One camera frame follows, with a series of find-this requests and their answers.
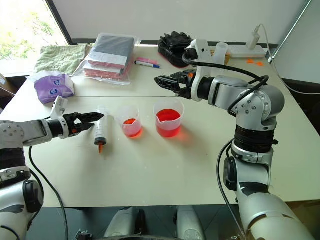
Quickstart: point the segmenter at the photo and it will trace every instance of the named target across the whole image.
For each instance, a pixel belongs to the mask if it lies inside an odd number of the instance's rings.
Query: purple package
[[[74,84],[67,74],[58,71],[41,71],[29,77],[34,82],[34,88],[41,103],[54,102],[57,96],[63,98],[75,95]]]

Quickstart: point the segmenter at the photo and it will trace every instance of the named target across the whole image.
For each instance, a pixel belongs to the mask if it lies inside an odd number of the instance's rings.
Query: marker
[[[136,58],[136,61],[140,61],[140,62],[144,62],[144,63],[148,63],[148,64],[158,65],[158,61],[157,60],[152,60],[152,59],[141,57],[141,56],[138,56]]]
[[[156,68],[159,69],[160,66],[157,64],[152,64],[152,63],[147,63],[147,62],[143,62],[143,61],[134,61],[135,64],[139,64],[142,66],[147,66],[147,67],[151,67],[151,68]]]

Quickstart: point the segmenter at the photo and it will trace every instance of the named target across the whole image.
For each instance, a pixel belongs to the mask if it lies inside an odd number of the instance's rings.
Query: orange syringe tip
[[[102,153],[102,143],[99,143],[99,154],[101,154]]]

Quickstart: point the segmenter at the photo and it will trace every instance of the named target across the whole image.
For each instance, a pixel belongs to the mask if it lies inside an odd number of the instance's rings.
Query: plastic beaker
[[[179,133],[185,106],[176,98],[164,98],[153,106],[157,132],[165,137],[174,137]]]
[[[225,65],[226,53],[228,50],[228,44],[225,42],[218,42],[215,47],[214,54],[212,56],[212,62],[214,64]]]
[[[124,135],[133,138],[142,131],[139,109],[133,105],[120,107],[114,116]]]

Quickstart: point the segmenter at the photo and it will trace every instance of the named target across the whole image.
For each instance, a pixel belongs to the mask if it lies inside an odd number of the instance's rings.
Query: green towel
[[[86,56],[87,44],[71,46],[44,46],[40,50],[40,58],[34,72],[59,71],[72,74]]]

